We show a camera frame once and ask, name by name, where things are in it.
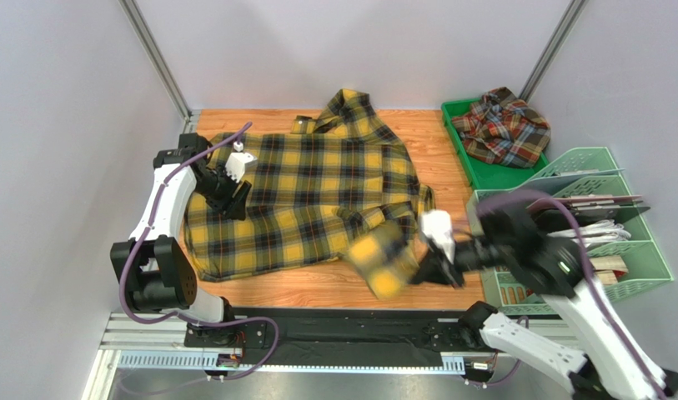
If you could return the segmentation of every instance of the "red plaid cloth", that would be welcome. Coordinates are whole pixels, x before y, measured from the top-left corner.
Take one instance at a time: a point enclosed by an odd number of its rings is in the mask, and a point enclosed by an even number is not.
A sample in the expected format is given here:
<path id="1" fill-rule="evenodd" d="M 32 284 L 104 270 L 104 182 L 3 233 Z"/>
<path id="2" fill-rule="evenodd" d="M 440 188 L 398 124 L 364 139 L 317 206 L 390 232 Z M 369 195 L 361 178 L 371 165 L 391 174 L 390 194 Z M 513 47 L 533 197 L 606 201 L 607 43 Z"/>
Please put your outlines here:
<path id="1" fill-rule="evenodd" d="M 506 167 L 533 167 L 550 140 L 545 118 L 506 87 L 485 93 L 452 124 L 467 154 Z"/>

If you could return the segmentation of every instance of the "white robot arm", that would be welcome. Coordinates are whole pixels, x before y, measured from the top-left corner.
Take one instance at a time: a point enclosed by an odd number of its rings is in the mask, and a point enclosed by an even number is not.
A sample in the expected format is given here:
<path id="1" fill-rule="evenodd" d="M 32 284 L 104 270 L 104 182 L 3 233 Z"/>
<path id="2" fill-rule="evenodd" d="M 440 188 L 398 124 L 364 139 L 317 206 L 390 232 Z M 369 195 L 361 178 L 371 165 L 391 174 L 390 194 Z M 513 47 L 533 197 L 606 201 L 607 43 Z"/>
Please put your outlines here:
<path id="1" fill-rule="evenodd" d="M 655 390 L 620 334 L 597 307 L 588 282 L 578 273 L 582 268 L 574 256 L 578 247 L 574 248 L 569 240 L 548 238 L 535 229 L 531 232 L 529 219 L 522 217 L 520 211 L 512 210 L 484 218 L 485 237 L 456 242 L 449 214 L 435 210 L 421 216 L 420 234 L 438 259 L 434 265 L 447 275 L 449 283 L 463 282 L 461 274 L 466 271 L 497 265 L 510 267 L 517 279 L 526 281 L 563 318 L 583 351 L 563 347 L 524 329 L 482 302 L 471 307 L 458 322 L 462 334 L 470 336 L 467 342 L 513 355 L 556 381 L 573 398 L 646 400 L 660 398 L 662 393 L 673 396 L 678 390 L 678 373 L 663 370 L 647 357 L 607 302 L 596 278 L 595 292 L 605 298 L 615 322 L 634 343 L 660 388 Z M 527 250 L 514 246 L 526 246 Z"/>
<path id="2" fill-rule="evenodd" d="M 135 312 L 176 311 L 206 323 L 223 321 L 225 301 L 197 286 L 195 271 L 176 238 L 193 192 L 202 194 L 221 218 L 244 219 L 251 185 L 241 180 L 257 158 L 236 143 L 234 152 L 215 169 L 207 167 L 206 157 L 188 163 L 208 147 L 205 138 L 188 133 L 180 136 L 177 149 L 158 153 L 153 160 L 153 190 L 141 221 L 127 242 L 112 245 L 112 265 L 120 282 L 124 265 L 133 256 L 124 288 L 126 303 Z M 149 226 L 151 229 L 144 236 Z M 133 246 L 140 238 L 143 244 L 133 255 Z M 157 268 L 140 268 L 145 265 Z"/>

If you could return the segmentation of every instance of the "metal frame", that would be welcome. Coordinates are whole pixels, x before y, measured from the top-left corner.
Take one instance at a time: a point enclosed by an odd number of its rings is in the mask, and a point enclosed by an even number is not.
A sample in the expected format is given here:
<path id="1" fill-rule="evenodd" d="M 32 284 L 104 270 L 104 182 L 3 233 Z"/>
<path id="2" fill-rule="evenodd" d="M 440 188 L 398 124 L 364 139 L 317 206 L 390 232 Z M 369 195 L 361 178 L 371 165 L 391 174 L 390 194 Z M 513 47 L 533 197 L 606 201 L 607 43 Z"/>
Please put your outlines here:
<path id="1" fill-rule="evenodd" d="M 127 14 L 129 22 L 132 24 L 133 30 L 138 35 L 138 39 L 141 41 L 143 48 L 146 49 L 148 58 L 151 59 L 153 67 L 156 68 L 163 85 L 168 91 L 168 95 L 171 97 L 171 101 L 173 101 L 173 105 L 178 110 L 178 114 L 180 114 L 181 118 L 188 123 L 191 116 L 191 109 L 188 107 L 188 103 L 186 102 L 185 97 L 183 97 L 176 80 L 173 79 L 173 74 L 171 74 L 168 64 L 163 59 L 161 50 L 158 49 L 156 41 L 153 40 L 151 30 L 148 28 L 146 20 L 143 19 L 143 14 L 136 3 L 136 0 L 119 0 L 119 3 Z"/>
<path id="2" fill-rule="evenodd" d="M 541 53 L 539 61 L 536 63 L 534 70 L 531 72 L 531 75 L 526 80 L 524 84 L 524 89 L 521 91 L 519 98 L 528 102 L 533 96 L 536 87 L 539 86 L 541 79 L 543 78 L 546 70 L 553 62 L 556 53 L 560 50 L 560 47 L 563 46 L 565 38 L 568 36 L 568 33 L 575 25 L 575 21 L 578 20 L 580 13 L 582 13 L 583 8 L 588 3 L 588 0 L 570 0 L 568 8 L 565 9 L 563 17 L 560 18 L 558 25 L 553 31 L 548 44 L 544 51 Z"/>
<path id="3" fill-rule="evenodd" d="M 198 120 L 200 119 L 201 110 L 193 110 L 190 117 L 186 120 L 183 126 L 183 133 L 194 133 L 198 130 Z"/>
<path id="4" fill-rule="evenodd" d="M 278 309 L 264 311 L 277 312 Z M 430 313 L 428 310 L 416 313 Z M 141 314 L 150 318 L 155 314 Z M 456 323 L 455 318 L 436 318 L 438 323 Z M 186 323 L 175 317 L 154 325 L 142 325 L 132 321 L 121 312 L 109 316 L 101 344 L 90 372 L 83 400 L 106 400 L 113 389 L 114 377 L 118 369 L 173 369 L 173 370 L 217 370 L 243 371 L 250 364 L 242 364 L 237 369 L 215 367 L 214 360 L 219 354 L 230 354 L 235 349 L 226 348 L 187 348 L 183 345 Z M 578 348 L 579 344 L 573 332 L 565 322 L 559 319 L 532 319 L 530 330 L 562 346 Z M 440 352 L 442 367 L 346 367 L 327 365 L 275 365 L 266 364 L 260 372 L 283 373 L 388 373 L 421 375 L 460 375 L 465 373 L 465 361 L 491 357 L 490 352 L 458 351 Z"/>

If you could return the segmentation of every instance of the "wooden floor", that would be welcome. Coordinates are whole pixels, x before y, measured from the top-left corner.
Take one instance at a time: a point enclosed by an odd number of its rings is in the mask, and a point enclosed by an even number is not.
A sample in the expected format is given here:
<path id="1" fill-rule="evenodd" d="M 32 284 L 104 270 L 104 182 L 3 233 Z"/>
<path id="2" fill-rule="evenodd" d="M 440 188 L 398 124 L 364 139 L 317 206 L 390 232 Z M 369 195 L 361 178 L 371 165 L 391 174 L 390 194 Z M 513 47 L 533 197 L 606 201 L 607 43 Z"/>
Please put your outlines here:
<path id="1" fill-rule="evenodd" d="M 466 224 L 465 204 L 471 189 L 441 121 L 440 111 L 383 110 L 379 116 L 407 146 L 418 177 L 434 189 L 437 208 L 450 213 L 454 224 Z M 249 134 L 287 133 L 297 115 L 316 117 L 319 110 L 204 110 L 198 133 L 211 138 L 240 129 Z M 332 262 L 236 281 L 200 282 L 206 291 L 226 297 L 234 306 L 317 308 L 466 309 L 484 300 L 479 274 L 466 277 L 454 290 L 434 284 L 408 287 L 397 298 L 379 301 L 365 281 L 344 262 Z"/>

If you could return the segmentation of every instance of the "gray floor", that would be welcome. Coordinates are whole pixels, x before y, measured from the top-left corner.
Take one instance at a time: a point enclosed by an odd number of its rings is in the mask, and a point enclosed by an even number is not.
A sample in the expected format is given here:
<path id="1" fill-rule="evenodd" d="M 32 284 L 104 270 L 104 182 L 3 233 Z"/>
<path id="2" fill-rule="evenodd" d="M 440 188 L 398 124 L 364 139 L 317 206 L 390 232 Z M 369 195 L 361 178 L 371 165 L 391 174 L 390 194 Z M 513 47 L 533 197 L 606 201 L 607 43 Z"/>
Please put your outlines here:
<path id="1" fill-rule="evenodd" d="M 504 374 L 513 365 L 505 357 L 500 360 L 499 374 Z M 200 378 L 201 372 L 172 370 L 118 371 L 118 377 L 126 377 L 124 385 L 135 391 L 154 391 L 178 386 Z M 545 377 L 530 368 L 523 367 L 503 387 L 479 390 L 466 387 L 457 377 L 339 374 L 339 373 L 286 373 L 257 372 L 237 382 L 202 382 L 177 392 L 154 396 L 154 400 L 166 399 L 242 399 L 242 400 L 475 400 L 506 399 L 553 399 L 553 388 L 543 386 Z M 563 395 L 556 388 L 555 393 Z M 139 399 L 121 390 L 113 390 L 110 399 Z"/>

